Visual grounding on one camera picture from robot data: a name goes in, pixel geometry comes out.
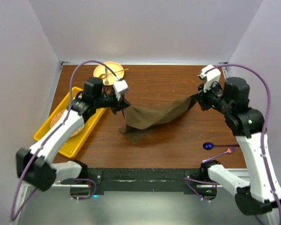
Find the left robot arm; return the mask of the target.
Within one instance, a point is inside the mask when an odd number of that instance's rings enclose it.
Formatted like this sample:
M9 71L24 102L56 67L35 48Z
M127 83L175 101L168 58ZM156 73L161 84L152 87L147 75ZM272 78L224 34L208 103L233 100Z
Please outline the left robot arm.
M16 172L20 181L25 181L41 191L48 190L55 182L72 179L77 184L88 178L83 163L68 161L53 163L58 151L72 134L93 116L97 109L110 108L114 113L125 106L125 93L129 91L125 80L113 84L111 93L104 91L103 81L89 78L84 89L70 97L68 107L58 122L29 149L20 148L16 153Z

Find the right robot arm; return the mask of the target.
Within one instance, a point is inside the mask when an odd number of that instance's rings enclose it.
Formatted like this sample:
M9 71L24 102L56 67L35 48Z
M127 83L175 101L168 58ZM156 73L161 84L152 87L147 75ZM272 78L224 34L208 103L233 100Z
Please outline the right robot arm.
M204 184L217 182L235 199L244 215L262 215L281 206L281 187L272 174L275 191L271 190L264 158L262 136L264 116L248 106L250 86L243 78L230 77L222 87L218 82L201 84L196 99L202 110L215 109L224 115L225 123L231 129L243 153L249 181L229 172L216 160L201 164L199 178Z

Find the brown cloth napkin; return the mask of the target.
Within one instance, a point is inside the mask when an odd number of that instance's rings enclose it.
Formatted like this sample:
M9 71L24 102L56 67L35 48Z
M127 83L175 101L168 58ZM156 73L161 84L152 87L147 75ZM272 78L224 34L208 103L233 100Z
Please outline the brown cloth napkin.
M119 131L132 143L138 143L148 135L156 126L170 123L189 111L197 103L195 96L188 96L160 108L152 109L131 105L122 110L125 124Z

